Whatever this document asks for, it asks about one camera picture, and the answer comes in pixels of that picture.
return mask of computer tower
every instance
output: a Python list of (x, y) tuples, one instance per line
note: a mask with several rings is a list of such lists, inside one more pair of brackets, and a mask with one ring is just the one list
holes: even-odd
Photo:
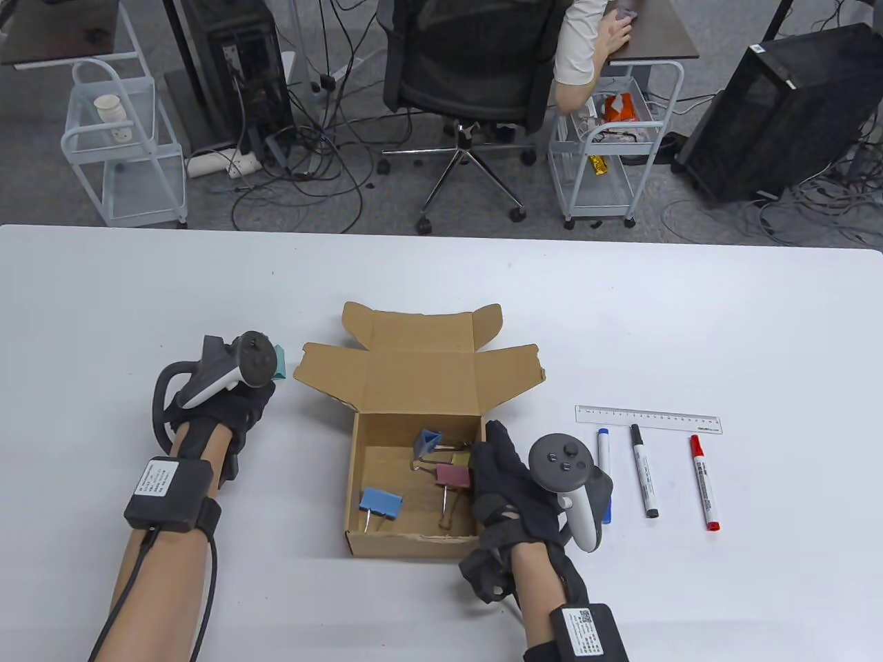
[(181, 0), (181, 6), (208, 93), (237, 138), (245, 108), (242, 151), (261, 158), (263, 139), (294, 124), (273, 13), (263, 0)]
[(717, 202), (778, 197), (842, 158), (883, 99), (883, 37), (857, 24), (755, 44), (678, 162)]

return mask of box flap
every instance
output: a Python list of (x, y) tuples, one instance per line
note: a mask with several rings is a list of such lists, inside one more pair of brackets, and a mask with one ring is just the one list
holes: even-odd
[(491, 304), (475, 312), (414, 315), (375, 311), (348, 301), (343, 328), (366, 350), (475, 351), (500, 333), (502, 308)]
[(367, 351), (308, 343), (294, 378), (364, 413), (478, 416), (545, 379), (536, 345), (476, 353), (500, 332), (496, 304), (415, 315), (349, 302), (343, 326)]
[(536, 345), (524, 345), (475, 355), (475, 383), (482, 414), (546, 380), (539, 353)]
[(365, 393), (370, 354), (308, 342), (294, 379), (358, 410)]

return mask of black glove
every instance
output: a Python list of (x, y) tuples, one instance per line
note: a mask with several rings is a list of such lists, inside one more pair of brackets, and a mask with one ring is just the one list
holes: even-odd
[(176, 394), (166, 408), (163, 420), (175, 432), (183, 423), (191, 423), (193, 426), (200, 421), (211, 425), (211, 429), (217, 424), (229, 428), (233, 432), (233, 438), (224, 459), (221, 479), (232, 480), (238, 473), (238, 455), (245, 446), (245, 434), (260, 421), (274, 391), (275, 384), (272, 381), (257, 388), (240, 382), (233, 390), (228, 391), (225, 388), (190, 409), (182, 409), (177, 405)]
[(487, 443), (472, 445), (472, 512), (485, 527), (480, 548), (460, 561), (460, 572), (487, 603), (516, 593), (511, 552), (518, 543), (543, 542), (569, 604), (588, 600), (585, 584), (564, 553), (554, 494), (537, 485), (500, 421), (489, 421)]

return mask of transparent ruler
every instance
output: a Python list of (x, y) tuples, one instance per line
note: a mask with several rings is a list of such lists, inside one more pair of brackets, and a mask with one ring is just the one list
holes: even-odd
[(681, 430), (687, 433), (722, 434), (721, 420), (716, 416), (673, 414), (670, 411), (620, 410), (614, 407), (577, 405), (577, 423), (599, 425), (633, 425), (656, 430)]

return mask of hand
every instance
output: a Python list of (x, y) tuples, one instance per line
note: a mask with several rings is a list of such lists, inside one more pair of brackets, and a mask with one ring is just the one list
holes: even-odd
[(561, 508), (555, 495), (531, 478), (500, 421), (489, 421), (486, 433), (486, 443), (472, 445), (470, 461), (475, 491), (472, 512), (485, 529), (479, 549), (460, 561), (461, 574), (480, 599), (498, 602), (516, 592), (513, 549), (522, 543), (545, 543), (568, 602), (582, 604), (588, 594), (564, 553), (558, 530)]
[(621, 49), (631, 39), (631, 18), (616, 20), (617, 10), (612, 10), (601, 20), (598, 28), (598, 41), (595, 43), (595, 52), (607, 60), (617, 50)]
[(519, 542), (559, 542), (555, 495), (531, 478), (518, 457), (509, 431), (500, 421), (488, 421), (487, 443), (472, 446), (473, 511), (484, 526), (518, 520), (524, 530)]
[(240, 382), (233, 390), (228, 391), (225, 388), (202, 404), (186, 410), (176, 404), (176, 395), (165, 411), (165, 422), (169, 423), (175, 432), (183, 423), (195, 418), (208, 418), (218, 425), (224, 425), (233, 433), (229, 452), (236, 455), (245, 445), (245, 433), (260, 421), (264, 408), (274, 392), (275, 384), (272, 381), (266, 386), (257, 388)]

